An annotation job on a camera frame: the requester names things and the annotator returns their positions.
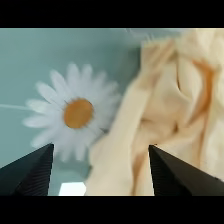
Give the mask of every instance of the flower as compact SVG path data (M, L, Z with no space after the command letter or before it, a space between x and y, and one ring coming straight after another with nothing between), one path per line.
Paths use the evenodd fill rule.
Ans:
M54 70L50 76L54 89L42 82L36 85L46 101L31 99L26 103L36 114L26 118L23 124L45 128L31 145L40 148L53 143L54 155L59 155L62 161L72 154L83 160L87 148L113 122L121 98L118 84L106 83L105 72L94 78L90 65L79 71L75 64L70 64L66 79Z

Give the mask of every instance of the towel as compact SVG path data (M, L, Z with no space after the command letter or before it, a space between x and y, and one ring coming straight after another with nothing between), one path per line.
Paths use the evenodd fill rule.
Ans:
M224 180L223 64L223 28L145 43L110 132L91 150L87 195L154 195L149 145Z

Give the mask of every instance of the white daisy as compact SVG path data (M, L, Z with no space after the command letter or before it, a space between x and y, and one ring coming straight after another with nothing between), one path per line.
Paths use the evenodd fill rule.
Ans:
M83 160L87 148L110 128L120 101L117 83L105 83L105 78L104 72L93 78L90 65L79 71L70 64L66 80L57 71L51 72L54 89L37 83L37 90L46 101L28 100L27 106L36 114L23 124L45 130L31 145L40 148L52 142L55 155L59 154L62 161L72 153Z

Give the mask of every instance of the yellow disc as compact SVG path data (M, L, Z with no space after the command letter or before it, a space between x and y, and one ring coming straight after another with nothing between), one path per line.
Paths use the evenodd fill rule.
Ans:
M86 99L78 99L67 105L64 121L69 128L82 128L93 118L93 106Z

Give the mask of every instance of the cloth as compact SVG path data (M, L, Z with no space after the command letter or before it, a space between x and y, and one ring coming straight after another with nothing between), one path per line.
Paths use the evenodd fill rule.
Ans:
M146 43L107 136L92 148L87 195L154 195L150 144L224 180L224 29Z

